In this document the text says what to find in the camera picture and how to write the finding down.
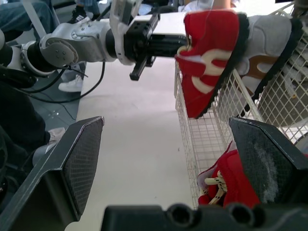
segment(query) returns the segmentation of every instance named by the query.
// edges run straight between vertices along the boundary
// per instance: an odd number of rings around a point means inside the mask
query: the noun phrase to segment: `shoe sole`
[[[262,93],[263,89],[267,86],[268,82],[273,79],[273,77],[283,68],[284,64],[287,62],[287,60],[291,57],[293,54],[293,51],[297,47],[298,42],[300,41],[301,37],[303,36],[304,32],[302,30],[303,24],[299,19],[292,18],[290,19],[292,29],[291,29],[291,35],[290,38],[281,53],[280,57],[277,59],[275,64],[272,66],[272,68],[267,72],[264,79],[261,80],[259,83],[255,94],[251,99],[253,102],[257,100]],[[243,117],[245,115],[245,111],[248,112],[250,110],[250,106],[247,104],[241,112],[241,116]]]
[[[210,98],[210,101],[207,105],[207,107],[201,112],[201,114],[196,118],[202,117],[205,113],[207,113],[208,109],[211,107],[212,102],[214,101],[215,97],[218,94],[218,90],[221,88],[222,83],[224,80],[230,76],[231,72],[235,68],[235,66],[240,62],[242,56],[244,55],[247,47],[247,40],[249,37],[249,21],[247,19],[247,16],[245,14],[238,14],[239,18],[239,36],[237,38],[234,50],[231,54],[230,59],[227,62],[227,65],[222,72],[221,76],[219,77],[219,80],[214,88],[214,92]]]

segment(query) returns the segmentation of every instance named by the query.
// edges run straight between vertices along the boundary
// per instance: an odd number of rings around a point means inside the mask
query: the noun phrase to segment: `robotic arm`
[[[149,21],[134,21],[140,4],[141,0],[114,0],[109,20],[63,23],[40,41],[19,47],[9,47],[0,30],[0,80],[30,87],[35,77],[48,76],[80,61],[115,59],[124,65],[136,64],[130,78],[139,80],[144,67],[152,66],[155,57],[174,57],[187,43],[182,35],[153,34],[160,15],[153,15]]]

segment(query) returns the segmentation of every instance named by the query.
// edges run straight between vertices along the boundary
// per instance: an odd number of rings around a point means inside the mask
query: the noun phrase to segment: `black pants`
[[[0,82],[0,126],[18,146],[32,152],[49,142],[43,118],[29,98]]]

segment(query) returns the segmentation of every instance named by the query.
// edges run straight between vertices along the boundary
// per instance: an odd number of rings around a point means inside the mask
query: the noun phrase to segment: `black sneaker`
[[[68,21],[70,24],[78,23],[81,20],[85,19],[87,17],[87,14],[85,10],[82,7],[76,7],[76,9],[73,10],[73,16],[72,19]]]

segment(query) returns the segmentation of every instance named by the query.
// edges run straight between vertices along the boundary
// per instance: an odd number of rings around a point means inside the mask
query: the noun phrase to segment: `white sneaker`
[[[76,78],[67,83],[60,83],[59,90],[65,92],[81,92],[83,80],[80,75],[76,75]]]
[[[48,144],[57,143],[65,133],[65,128],[54,128],[48,131],[50,139]]]

